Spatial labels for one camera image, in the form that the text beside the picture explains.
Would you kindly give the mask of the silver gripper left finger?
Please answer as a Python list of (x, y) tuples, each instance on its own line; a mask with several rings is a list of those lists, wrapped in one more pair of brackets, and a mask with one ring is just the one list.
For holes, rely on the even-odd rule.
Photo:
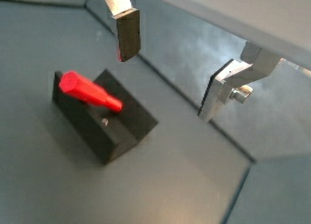
[(114, 36), (117, 42), (117, 57), (126, 62), (141, 49), (140, 11), (129, 0), (104, 0), (114, 20)]

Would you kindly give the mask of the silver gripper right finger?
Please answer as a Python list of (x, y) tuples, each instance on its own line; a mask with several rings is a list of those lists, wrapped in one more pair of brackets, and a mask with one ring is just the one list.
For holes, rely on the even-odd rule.
[(244, 103), (252, 93), (249, 83), (270, 75), (280, 56), (246, 42), (240, 61), (230, 59), (209, 78), (197, 116), (208, 122), (229, 100)]

